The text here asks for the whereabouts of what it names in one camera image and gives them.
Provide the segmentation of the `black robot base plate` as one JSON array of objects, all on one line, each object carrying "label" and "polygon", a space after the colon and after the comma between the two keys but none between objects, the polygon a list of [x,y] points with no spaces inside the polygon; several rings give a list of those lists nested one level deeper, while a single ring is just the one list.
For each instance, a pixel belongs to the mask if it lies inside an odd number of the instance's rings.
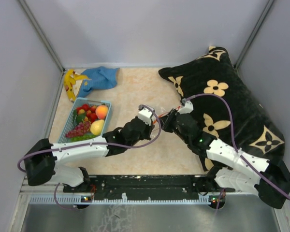
[{"label": "black robot base plate", "polygon": [[93,194],[95,200],[119,200],[124,193],[129,201],[197,200],[200,193],[220,190],[205,175],[91,175],[77,187],[63,187],[65,193]]}]

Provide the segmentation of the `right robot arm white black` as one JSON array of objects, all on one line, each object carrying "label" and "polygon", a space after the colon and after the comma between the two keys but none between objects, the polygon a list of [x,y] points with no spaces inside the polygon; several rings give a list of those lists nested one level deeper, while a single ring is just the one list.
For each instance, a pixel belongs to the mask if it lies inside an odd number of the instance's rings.
[{"label": "right robot arm white black", "polygon": [[202,131],[190,114],[180,114],[176,109],[160,118],[160,122],[162,130],[176,134],[201,161],[209,159],[214,163],[206,179],[211,191],[222,188],[247,192],[275,209],[281,209],[290,199],[290,172],[282,159],[236,151]]}]

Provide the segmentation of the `orange peach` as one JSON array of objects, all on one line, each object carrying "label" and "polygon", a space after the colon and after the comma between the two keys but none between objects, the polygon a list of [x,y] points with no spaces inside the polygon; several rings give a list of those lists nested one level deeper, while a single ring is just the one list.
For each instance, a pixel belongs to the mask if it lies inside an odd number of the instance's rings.
[{"label": "orange peach", "polygon": [[106,105],[100,105],[96,108],[95,114],[98,119],[105,119],[108,115],[109,108]]}]

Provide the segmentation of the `clear zip bag orange zipper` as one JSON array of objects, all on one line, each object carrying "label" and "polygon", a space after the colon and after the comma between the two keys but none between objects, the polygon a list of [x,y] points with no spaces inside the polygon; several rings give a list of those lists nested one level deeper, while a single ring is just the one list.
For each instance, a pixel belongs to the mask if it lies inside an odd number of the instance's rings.
[{"label": "clear zip bag orange zipper", "polygon": [[[156,115],[161,118],[163,116],[166,116],[171,110],[172,108],[170,109],[165,109],[163,107],[158,107],[157,109],[155,109],[155,113]],[[157,122],[157,118],[155,116],[153,116],[153,124],[154,124],[154,129],[153,129],[153,132],[157,131],[159,129],[159,126],[158,126],[158,122]]]}]

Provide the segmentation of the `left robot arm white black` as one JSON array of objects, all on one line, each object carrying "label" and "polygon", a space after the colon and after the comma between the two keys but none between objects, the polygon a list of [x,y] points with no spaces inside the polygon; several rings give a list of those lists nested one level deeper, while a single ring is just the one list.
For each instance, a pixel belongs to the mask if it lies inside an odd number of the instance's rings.
[{"label": "left robot arm white black", "polygon": [[39,186],[53,181],[87,191],[91,186],[87,171],[83,167],[68,167],[68,162],[122,154],[139,141],[150,140],[153,128],[151,118],[136,116],[122,128],[85,141],[51,144],[42,139],[24,159],[28,184]]}]

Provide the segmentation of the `yellow pear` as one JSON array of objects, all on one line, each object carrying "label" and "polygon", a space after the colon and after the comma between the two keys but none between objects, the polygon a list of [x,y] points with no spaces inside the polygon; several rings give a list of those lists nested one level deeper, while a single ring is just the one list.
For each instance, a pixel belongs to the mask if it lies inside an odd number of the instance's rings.
[{"label": "yellow pear", "polygon": [[96,120],[91,124],[90,132],[95,136],[99,136],[102,133],[103,127],[104,120],[103,119]]}]

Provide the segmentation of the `light blue plastic basket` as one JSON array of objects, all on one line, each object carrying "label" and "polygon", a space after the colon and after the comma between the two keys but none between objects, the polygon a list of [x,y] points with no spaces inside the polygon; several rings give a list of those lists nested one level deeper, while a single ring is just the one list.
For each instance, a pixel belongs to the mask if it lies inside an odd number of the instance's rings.
[{"label": "light blue plastic basket", "polygon": [[79,97],[79,98],[77,98],[75,100],[74,104],[72,105],[72,108],[70,110],[69,116],[68,116],[68,118],[66,120],[66,123],[65,123],[65,125],[63,127],[63,130],[62,130],[62,132],[60,134],[60,137],[58,139],[58,143],[69,143],[71,141],[70,138],[66,138],[65,137],[65,134],[68,131],[74,129],[75,126],[77,125],[76,121],[73,118],[73,112],[74,112],[74,110],[76,110],[77,108],[81,107],[84,104],[87,104],[90,107],[94,106],[94,105],[95,106],[106,105],[108,107],[109,111],[108,111],[108,114],[107,114],[106,119],[105,119],[104,126],[103,126],[102,131],[101,131],[102,134],[107,132],[109,123],[111,121],[111,115],[112,115],[112,110],[113,110],[111,102],[110,101],[94,101],[94,100],[89,100],[87,98]]}]

